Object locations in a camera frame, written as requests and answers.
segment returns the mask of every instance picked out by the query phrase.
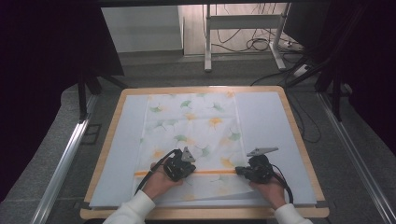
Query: wrist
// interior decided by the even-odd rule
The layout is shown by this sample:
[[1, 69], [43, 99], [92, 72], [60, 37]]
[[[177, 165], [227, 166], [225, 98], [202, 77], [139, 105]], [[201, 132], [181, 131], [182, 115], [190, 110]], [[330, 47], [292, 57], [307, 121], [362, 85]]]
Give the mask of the wrist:
[[154, 199], [158, 197], [158, 192], [157, 192], [157, 190], [142, 189], [142, 191], [143, 191], [152, 201], [154, 201]]
[[271, 201], [271, 206], [272, 206], [272, 208], [273, 208], [274, 210], [280, 208], [281, 206], [283, 206], [283, 205], [285, 205], [285, 204], [286, 204], [286, 201], [285, 201], [285, 200], [282, 200], [282, 199], [280, 199], [280, 200], [272, 200], [272, 201]]

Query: metal rail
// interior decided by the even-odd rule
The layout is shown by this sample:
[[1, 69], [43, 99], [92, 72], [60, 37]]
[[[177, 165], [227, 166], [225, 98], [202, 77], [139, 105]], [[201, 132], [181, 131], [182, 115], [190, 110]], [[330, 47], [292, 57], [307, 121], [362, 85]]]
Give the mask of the metal rail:
[[369, 169], [367, 168], [364, 160], [361, 158], [361, 154], [359, 153], [356, 146], [353, 144], [353, 141], [349, 137], [349, 134], [347, 133], [347, 130], [345, 129], [343, 123], [339, 122], [335, 115], [332, 113], [331, 102], [329, 101], [327, 94], [319, 92], [317, 93], [317, 96], [322, 103], [332, 123], [332, 126], [337, 132], [338, 137], [343, 143], [349, 158], [355, 166], [356, 171], [361, 177], [361, 181], [363, 182], [364, 187], [366, 187], [368, 193], [372, 197], [373, 202], [375, 203], [379, 214], [384, 219], [384, 223], [396, 223], [396, 216], [389, 204], [387, 197], [384, 195], [382, 189], [379, 187], [372, 174], [370, 173]]
[[47, 221], [52, 206], [55, 203], [56, 197], [58, 196], [62, 184], [64, 183], [64, 179], [66, 178], [67, 172], [69, 171], [70, 165], [74, 159], [74, 156], [76, 155], [82, 136], [85, 133], [88, 123], [90, 122], [97, 98], [97, 95], [91, 96], [88, 102], [87, 117], [85, 120], [83, 120], [83, 122], [79, 123], [73, 131], [66, 149], [64, 150], [64, 154], [62, 155], [58, 166], [56, 167], [56, 170], [47, 186], [47, 189], [44, 192], [37, 209], [35, 210], [35, 214], [30, 221], [31, 224], [45, 223]]

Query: black curtain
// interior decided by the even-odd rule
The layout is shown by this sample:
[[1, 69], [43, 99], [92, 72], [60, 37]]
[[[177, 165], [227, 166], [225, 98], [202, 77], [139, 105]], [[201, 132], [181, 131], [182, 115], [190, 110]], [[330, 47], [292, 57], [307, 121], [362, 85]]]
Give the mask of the black curtain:
[[55, 119], [61, 94], [78, 76], [123, 75], [99, 7], [0, 4], [0, 199], [33, 158]]
[[[368, 7], [343, 48], [336, 66], [342, 81], [353, 90], [349, 102], [396, 154], [396, 1], [356, 2], [367, 3]], [[321, 40], [343, 24], [355, 3], [332, 0]], [[328, 56], [337, 37], [328, 48], [317, 54], [318, 61]]]

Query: metal stand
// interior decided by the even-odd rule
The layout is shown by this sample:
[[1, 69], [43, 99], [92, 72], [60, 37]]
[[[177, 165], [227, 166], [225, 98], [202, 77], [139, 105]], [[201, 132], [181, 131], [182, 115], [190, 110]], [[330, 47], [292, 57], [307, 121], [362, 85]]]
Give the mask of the metal stand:
[[276, 37], [270, 42], [270, 49], [276, 60], [279, 70], [286, 70], [277, 45], [285, 25], [290, 3], [286, 4], [282, 14], [279, 15], [235, 15], [235, 16], [211, 16], [210, 5], [206, 6], [206, 44], [205, 44], [205, 71], [212, 71], [212, 54], [210, 31], [227, 29], [276, 29]]
[[[118, 79], [102, 74], [101, 72], [91, 69], [92, 73], [98, 74], [105, 80], [113, 83], [121, 89], [128, 89], [129, 86]], [[90, 71], [81, 71], [78, 75], [78, 100], [79, 100], [79, 123], [82, 123], [87, 118], [87, 100], [85, 86], [88, 87], [92, 95], [99, 95], [102, 91], [102, 86], [95, 75], [89, 75]]]

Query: light blue board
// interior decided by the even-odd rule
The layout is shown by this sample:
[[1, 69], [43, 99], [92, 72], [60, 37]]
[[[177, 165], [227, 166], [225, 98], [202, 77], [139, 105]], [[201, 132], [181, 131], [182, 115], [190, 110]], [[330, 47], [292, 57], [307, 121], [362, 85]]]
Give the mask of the light blue board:
[[[147, 95], [127, 96], [104, 171], [92, 196], [90, 207], [117, 207], [133, 196], [134, 163], [143, 130]], [[277, 92], [238, 92], [236, 106], [245, 151], [255, 147], [278, 147], [267, 154], [280, 168], [293, 192], [294, 204], [315, 204], [316, 198], [305, 170], [285, 110]], [[250, 206], [267, 205], [258, 192], [158, 206]]]

